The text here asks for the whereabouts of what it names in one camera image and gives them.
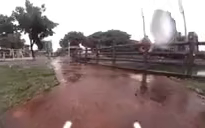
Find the wet road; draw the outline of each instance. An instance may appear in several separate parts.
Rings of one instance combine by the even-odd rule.
[[[146,88],[140,74],[73,64],[60,68],[62,84],[8,111],[5,128],[63,128],[67,120],[72,128],[132,128],[135,121],[142,128],[205,128],[205,101],[166,77],[147,76]]]

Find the white road marking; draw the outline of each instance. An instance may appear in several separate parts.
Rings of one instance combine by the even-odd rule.
[[[66,121],[63,128],[71,128],[72,122],[71,121]]]

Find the fence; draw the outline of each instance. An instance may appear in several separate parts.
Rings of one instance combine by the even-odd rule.
[[[205,70],[205,52],[196,49],[199,45],[205,45],[205,42],[197,42],[193,38],[189,38],[188,42],[170,44],[172,47],[187,46],[188,50],[184,51],[140,51],[143,49],[142,44],[97,45],[91,50],[78,50],[75,59],[150,74],[205,80],[205,76],[195,74]]]

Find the puddle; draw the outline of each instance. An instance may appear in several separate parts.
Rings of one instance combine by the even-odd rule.
[[[81,78],[82,74],[80,73],[73,73],[67,77],[68,82],[77,82]]]

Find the pole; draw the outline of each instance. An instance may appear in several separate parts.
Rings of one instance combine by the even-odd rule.
[[[68,59],[69,59],[69,62],[70,62],[70,42],[68,42]]]
[[[184,35],[185,35],[185,41],[187,42],[188,41],[188,36],[187,36],[187,25],[186,25],[186,18],[185,18],[185,13],[184,13],[184,8],[183,8],[183,5],[182,5],[182,0],[178,0],[178,4],[179,4],[179,10],[180,10],[180,13],[182,14],[182,17],[183,17],[183,21],[184,21]]]
[[[141,8],[141,15],[142,15],[143,34],[144,34],[144,37],[146,37],[146,26],[145,26],[145,17],[143,13],[143,8]]]

